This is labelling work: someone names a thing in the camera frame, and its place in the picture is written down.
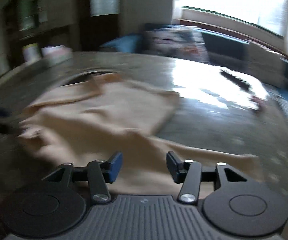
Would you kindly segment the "dark teal sofa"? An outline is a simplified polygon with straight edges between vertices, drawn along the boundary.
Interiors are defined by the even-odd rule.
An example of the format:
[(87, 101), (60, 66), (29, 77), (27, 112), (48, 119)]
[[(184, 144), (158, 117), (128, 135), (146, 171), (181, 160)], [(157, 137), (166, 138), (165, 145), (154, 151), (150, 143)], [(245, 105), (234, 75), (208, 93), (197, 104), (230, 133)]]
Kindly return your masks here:
[[(165, 25), (146, 23), (141, 33), (116, 38), (100, 46), (103, 51), (142, 53), (144, 32), (187, 25)], [(202, 33), (210, 62), (231, 70), (252, 75), (262, 83), (277, 87), (279, 93), (288, 101), (288, 60), (269, 48), (251, 40), (198, 28)]]

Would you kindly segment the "tissue box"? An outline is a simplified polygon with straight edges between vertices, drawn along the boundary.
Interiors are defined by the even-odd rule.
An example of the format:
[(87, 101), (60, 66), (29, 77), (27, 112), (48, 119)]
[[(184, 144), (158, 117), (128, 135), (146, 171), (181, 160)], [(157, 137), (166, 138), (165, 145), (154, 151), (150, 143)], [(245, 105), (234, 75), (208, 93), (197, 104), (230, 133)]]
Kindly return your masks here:
[(41, 49), (41, 53), (50, 66), (60, 64), (73, 57), (72, 49), (64, 45), (44, 47)]

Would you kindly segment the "black remote control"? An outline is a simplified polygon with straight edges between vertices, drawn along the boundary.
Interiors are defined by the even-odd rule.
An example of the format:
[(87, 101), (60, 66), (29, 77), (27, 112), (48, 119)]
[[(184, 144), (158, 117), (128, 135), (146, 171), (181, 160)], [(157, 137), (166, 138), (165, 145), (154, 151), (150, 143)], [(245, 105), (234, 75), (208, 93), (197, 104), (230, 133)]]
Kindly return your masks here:
[(249, 90), (250, 85), (247, 81), (244, 81), (240, 79), (239, 77), (236, 77), (225, 70), (221, 70), (220, 74), (224, 76), (226, 79), (230, 80), (235, 85), (237, 85), (238, 87), (240, 87), (241, 89), (246, 90), (246, 91)]

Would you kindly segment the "beige knit garment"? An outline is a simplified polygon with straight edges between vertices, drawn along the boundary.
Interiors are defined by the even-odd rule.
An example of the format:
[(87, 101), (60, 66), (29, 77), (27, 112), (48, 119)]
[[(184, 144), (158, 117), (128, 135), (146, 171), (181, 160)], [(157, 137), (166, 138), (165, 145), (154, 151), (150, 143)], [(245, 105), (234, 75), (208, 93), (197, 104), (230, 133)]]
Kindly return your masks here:
[(92, 160), (123, 154), (123, 165), (111, 191), (121, 194), (177, 195), (166, 167), (166, 153), (212, 166), (225, 162), (257, 181), (263, 180), (259, 158), (188, 147), (160, 139), (158, 130), (179, 105), (177, 92), (117, 73), (60, 86), (24, 109), (19, 140), (34, 156), (54, 165), (85, 166)]

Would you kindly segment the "dark wooden door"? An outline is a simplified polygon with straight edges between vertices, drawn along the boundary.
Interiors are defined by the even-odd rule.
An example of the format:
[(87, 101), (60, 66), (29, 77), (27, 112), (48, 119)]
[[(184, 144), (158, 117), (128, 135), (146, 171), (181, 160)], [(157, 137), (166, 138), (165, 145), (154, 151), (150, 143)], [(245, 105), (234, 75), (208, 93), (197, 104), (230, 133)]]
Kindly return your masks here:
[(81, 51), (98, 51), (119, 36), (120, 0), (77, 0)]

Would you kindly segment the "butterfly print pillow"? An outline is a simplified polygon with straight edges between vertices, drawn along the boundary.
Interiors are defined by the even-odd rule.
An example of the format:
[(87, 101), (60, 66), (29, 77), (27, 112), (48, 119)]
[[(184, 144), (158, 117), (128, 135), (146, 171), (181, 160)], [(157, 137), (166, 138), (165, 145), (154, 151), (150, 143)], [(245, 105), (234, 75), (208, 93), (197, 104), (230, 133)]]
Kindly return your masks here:
[(144, 32), (146, 54), (209, 63), (202, 33), (198, 28), (175, 26)]

